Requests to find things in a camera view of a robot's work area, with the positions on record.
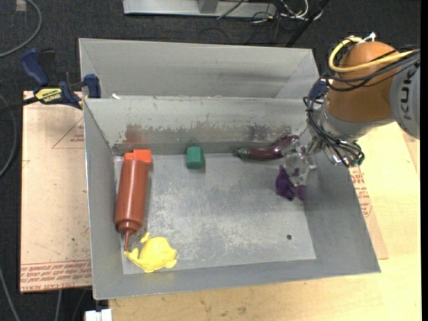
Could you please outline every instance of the green cube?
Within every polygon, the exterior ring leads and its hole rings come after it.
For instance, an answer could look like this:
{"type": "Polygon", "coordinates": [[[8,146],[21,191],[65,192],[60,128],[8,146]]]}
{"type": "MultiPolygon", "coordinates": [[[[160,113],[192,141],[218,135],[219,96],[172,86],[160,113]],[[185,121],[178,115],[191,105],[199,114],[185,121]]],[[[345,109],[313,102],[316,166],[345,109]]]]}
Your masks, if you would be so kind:
{"type": "Polygon", "coordinates": [[[205,166],[203,149],[199,146],[191,146],[187,148],[186,155],[188,169],[202,169],[205,166]]]}

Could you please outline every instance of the orange bottle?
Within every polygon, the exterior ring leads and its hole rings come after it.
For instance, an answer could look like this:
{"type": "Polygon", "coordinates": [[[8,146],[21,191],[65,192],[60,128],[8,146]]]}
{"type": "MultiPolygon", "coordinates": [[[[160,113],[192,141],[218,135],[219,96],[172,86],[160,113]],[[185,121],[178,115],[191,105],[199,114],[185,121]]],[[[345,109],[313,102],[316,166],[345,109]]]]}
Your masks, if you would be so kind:
{"type": "Polygon", "coordinates": [[[152,162],[150,150],[134,150],[124,155],[114,224],[125,234],[124,250],[128,249],[129,237],[142,227],[146,205],[148,172],[152,162]]]}

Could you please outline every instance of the bin floor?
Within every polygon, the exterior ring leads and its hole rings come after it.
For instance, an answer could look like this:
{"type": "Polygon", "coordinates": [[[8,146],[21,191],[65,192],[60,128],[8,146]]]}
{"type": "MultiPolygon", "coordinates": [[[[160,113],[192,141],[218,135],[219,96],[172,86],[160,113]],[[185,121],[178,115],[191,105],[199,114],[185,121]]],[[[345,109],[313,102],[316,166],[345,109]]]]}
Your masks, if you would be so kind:
{"type": "MultiPolygon", "coordinates": [[[[114,162],[118,187],[122,157],[114,162]]],[[[303,203],[274,191],[280,164],[206,154],[192,170],[185,155],[153,156],[144,228],[177,250],[177,265],[163,270],[315,259],[303,203]]],[[[124,274],[143,271],[122,263],[124,274]]]]}

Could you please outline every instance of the purple object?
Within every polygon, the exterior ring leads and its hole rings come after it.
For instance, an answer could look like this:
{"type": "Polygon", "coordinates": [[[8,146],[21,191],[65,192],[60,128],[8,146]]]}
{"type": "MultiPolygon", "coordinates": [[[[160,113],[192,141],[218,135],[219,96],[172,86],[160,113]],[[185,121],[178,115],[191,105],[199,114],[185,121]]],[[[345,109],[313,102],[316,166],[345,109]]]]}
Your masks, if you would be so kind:
{"type": "MultiPolygon", "coordinates": [[[[299,175],[299,169],[294,171],[293,176],[299,175]]],[[[294,197],[304,201],[306,195],[306,186],[298,185],[295,186],[290,180],[290,176],[284,166],[280,165],[280,172],[275,180],[276,193],[279,196],[285,197],[286,199],[293,201],[294,197]]]]}

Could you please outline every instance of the yellow toy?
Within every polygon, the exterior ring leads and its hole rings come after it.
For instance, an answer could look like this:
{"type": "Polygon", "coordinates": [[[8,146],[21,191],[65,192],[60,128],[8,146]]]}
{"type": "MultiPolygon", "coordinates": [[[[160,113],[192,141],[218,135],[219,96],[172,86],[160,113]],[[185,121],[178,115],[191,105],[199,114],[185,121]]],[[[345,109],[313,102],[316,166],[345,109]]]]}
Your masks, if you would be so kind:
{"type": "Polygon", "coordinates": [[[145,273],[150,273],[162,268],[171,269],[177,264],[175,256],[177,251],[173,249],[164,237],[153,237],[149,239],[146,233],[140,240],[144,243],[140,254],[138,248],[131,252],[125,251],[124,255],[135,265],[142,268],[145,273]]]}

